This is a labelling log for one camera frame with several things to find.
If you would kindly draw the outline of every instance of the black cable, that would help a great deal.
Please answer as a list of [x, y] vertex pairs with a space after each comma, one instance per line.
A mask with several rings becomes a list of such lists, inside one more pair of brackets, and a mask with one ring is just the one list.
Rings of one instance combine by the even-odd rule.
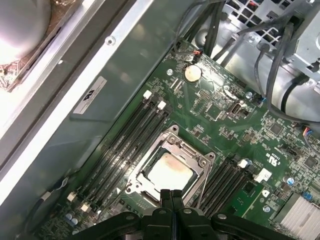
[[254, 63], [254, 68], [253, 68], [253, 72], [254, 72], [254, 78], [255, 78], [255, 81], [258, 85], [258, 88], [259, 88], [259, 91], [260, 91], [260, 95], [263, 99], [266, 98], [266, 95], [264, 94], [264, 90], [262, 88], [262, 84], [261, 84], [261, 81], [260, 81], [260, 75], [259, 75], [259, 63], [261, 61], [261, 59], [263, 58], [263, 56], [269, 52], [270, 50], [270, 46], [269, 44], [263, 44], [260, 48], [260, 54], [259, 56], [257, 57], [255, 63]]
[[[248, 27], [244, 30], [241, 30], [239, 32], [237, 32], [237, 35], [240, 37], [244, 34], [248, 34], [248, 33], [253, 33], [253, 32], [258, 32], [261, 30], [267, 30], [270, 28], [279, 28], [281, 26], [283, 26], [285, 23], [287, 22], [287, 18], [277, 18], [273, 21], [270, 22], [264, 22], [261, 23], [259, 25], [253, 26], [253, 27]], [[227, 50], [233, 45], [233, 43], [236, 41], [235, 38], [231, 37], [226, 44], [222, 47], [222, 49], [212, 58], [214, 61], [217, 61], [219, 58], [221, 58], [223, 56], [223, 54], [225, 54], [227, 52]]]
[[212, 11], [209, 31], [206, 36], [204, 50], [203, 50], [203, 52], [209, 57], [211, 56], [212, 51], [213, 51], [213, 49], [216, 45], [216, 42], [217, 42], [220, 18], [221, 18], [222, 10], [223, 10], [224, 6], [225, 6], [224, 1], [216, 3], [214, 5], [214, 9]]
[[301, 74], [301, 75], [295, 77], [294, 79], [292, 79], [291, 85], [287, 88], [287, 90], [285, 91], [285, 93], [284, 93], [284, 95], [282, 97], [281, 108], [280, 108], [282, 112], [286, 113], [288, 97], [292, 93], [292, 91], [297, 86], [301, 86], [301, 85], [305, 84], [308, 81], [309, 81], [309, 77], [306, 76], [305, 74]]
[[205, 0], [205, 1], [199, 1], [199, 2], [195, 2], [192, 3], [187, 10], [184, 12], [184, 14], [181, 17], [181, 20], [179, 21], [179, 24], [177, 26], [177, 29], [175, 31], [175, 36], [174, 36], [174, 41], [173, 41], [173, 50], [175, 54], [179, 54], [179, 55], [188, 55], [188, 54], [193, 54], [194, 51], [179, 51], [178, 50], [178, 41], [179, 41], [179, 34], [181, 31], [181, 28], [183, 26], [183, 23], [185, 22], [185, 19], [187, 18], [187, 16], [189, 15], [189, 13], [191, 12], [191, 10], [197, 6], [201, 6], [201, 5], [205, 5], [205, 4], [214, 4], [214, 3], [219, 3], [219, 2], [223, 2], [225, 0]]
[[190, 27], [189, 31], [186, 33], [187, 41], [191, 43], [191, 41], [196, 37], [197, 33], [199, 32], [201, 26], [205, 23], [205, 21], [208, 19], [210, 14], [213, 12], [215, 7], [215, 4], [210, 4], [209, 7], [207, 7], [200, 16], [195, 20], [192, 27]]
[[35, 205], [32, 207], [31, 211], [29, 212], [28, 216], [25, 219], [25, 224], [24, 224], [24, 229], [23, 229], [23, 233], [25, 235], [30, 234], [30, 224], [32, 223], [32, 220], [34, 218], [34, 216], [36, 215], [38, 209], [40, 208], [40, 206], [42, 205], [42, 203], [45, 200], [43, 198], [40, 198]]
[[267, 80], [267, 85], [266, 85], [266, 103], [267, 103], [267, 108], [268, 110], [278, 116], [279, 118], [285, 119], [285, 120], [289, 120], [292, 122], [296, 122], [296, 123], [301, 123], [301, 124], [305, 124], [305, 125], [316, 125], [316, 126], [320, 126], [320, 122], [319, 121], [311, 121], [311, 120], [306, 120], [306, 119], [300, 119], [297, 117], [293, 117], [293, 116], [289, 116], [286, 115], [285, 113], [283, 113], [280, 109], [274, 107], [272, 105], [272, 96], [273, 96], [273, 91], [274, 91], [274, 86], [276, 83], [276, 77], [277, 77], [277, 73], [282, 61], [282, 58], [284, 56], [286, 47], [288, 46], [292, 34], [293, 34], [293, 30], [294, 30], [294, 25], [290, 22], [286, 25], [286, 27], [284, 28], [284, 33], [280, 42], [280, 45], [278, 47], [278, 51], [276, 53], [276, 55], [274, 56], [274, 59], [272, 61], [272, 65], [271, 65], [271, 69], [270, 69], [270, 73], [268, 76], [268, 80]]

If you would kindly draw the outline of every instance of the power cable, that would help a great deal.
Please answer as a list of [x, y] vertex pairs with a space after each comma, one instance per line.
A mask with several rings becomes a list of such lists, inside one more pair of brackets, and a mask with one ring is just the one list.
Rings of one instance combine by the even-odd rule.
[[219, 2], [224, 2], [225, 0], [205, 0], [205, 1], [199, 1], [199, 2], [195, 2], [192, 3], [187, 10], [184, 12], [184, 14], [182, 15], [179, 24], [176, 28], [175, 31], [175, 36], [174, 36], [174, 40], [173, 40], [173, 50], [175, 54], [178, 55], [189, 55], [189, 54], [193, 54], [194, 51], [179, 51], [178, 50], [178, 41], [179, 41], [179, 34], [181, 31], [181, 28], [187, 18], [187, 16], [189, 15], [189, 13], [191, 12], [191, 10], [195, 7], [201, 6], [201, 5], [209, 5], [209, 4], [214, 4], [214, 3], [219, 3]]

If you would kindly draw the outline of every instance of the integrated circuit chip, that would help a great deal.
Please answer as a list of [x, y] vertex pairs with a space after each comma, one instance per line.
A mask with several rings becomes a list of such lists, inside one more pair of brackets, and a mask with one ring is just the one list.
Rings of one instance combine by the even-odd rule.
[[316, 164], [317, 160], [314, 159], [312, 156], [309, 156], [304, 162], [304, 165], [306, 165], [310, 169], [312, 169]]
[[283, 129], [283, 127], [282, 127], [279, 123], [276, 123], [276, 122], [275, 122], [275, 123], [272, 125], [272, 127], [270, 128], [270, 131], [271, 131], [274, 135], [278, 136], [278, 135], [281, 133], [282, 129]]

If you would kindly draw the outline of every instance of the sticker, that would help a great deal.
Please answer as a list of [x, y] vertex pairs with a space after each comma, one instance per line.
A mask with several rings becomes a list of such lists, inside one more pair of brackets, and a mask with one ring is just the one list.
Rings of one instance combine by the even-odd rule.
[[99, 76], [98, 79], [95, 81], [93, 86], [90, 88], [90, 90], [86, 93], [86, 95], [83, 97], [81, 102], [78, 104], [78, 106], [73, 111], [74, 114], [84, 114], [87, 108], [90, 106], [90, 104], [93, 102], [93, 100], [96, 98], [98, 93], [101, 91], [101, 89], [106, 84], [107, 80]]

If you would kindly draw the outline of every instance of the green circuit board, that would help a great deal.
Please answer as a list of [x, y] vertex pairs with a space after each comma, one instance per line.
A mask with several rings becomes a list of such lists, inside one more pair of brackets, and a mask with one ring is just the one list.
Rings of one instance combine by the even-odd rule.
[[[181, 49], [192, 51], [194, 47], [183, 42]], [[195, 65], [202, 76], [197, 83], [184, 78], [184, 69], [193, 55], [169, 53], [150, 75], [141, 90], [134, 97], [115, 125], [88, 159], [78, 179], [69, 188], [76, 190], [104, 148], [111, 143], [146, 91], [157, 93], [170, 105], [172, 112], [161, 126], [161, 131], [172, 125], [179, 126], [179, 137], [203, 154], [215, 153], [214, 172], [229, 156], [250, 160], [253, 174], [262, 169], [272, 173], [261, 183], [252, 181], [250, 190], [244, 187], [229, 199], [222, 211], [232, 208], [233, 214], [257, 224], [274, 229], [274, 218], [293, 192], [312, 194], [312, 202], [320, 203], [319, 158], [307, 147], [302, 130], [292, 123], [269, 113], [261, 96], [246, 87], [239, 79], [219, 66], [209, 57], [202, 55]], [[232, 113], [236, 104], [241, 110]], [[319, 141], [310, 137], [311, 144], [320, 151]], [[135, 168], [133, 164], [117, 183], [109, 199], [112, 207], [102, 210], [99, 221], [123, 211], [134, 211], [142, 215], [152, 205], [139, 194], [127, 195], [128, 175]], [[294, 184], [284, 186], [283, 179], [291, 177]], [[80, 216], [76, 226], [67, 224], [66, 213]], [[94, 218], [83, 215], [78, 207], [62, 199], [58, 214], [38, 231], [42, 239], [61, 239], [82, 231], [94, 224]]]

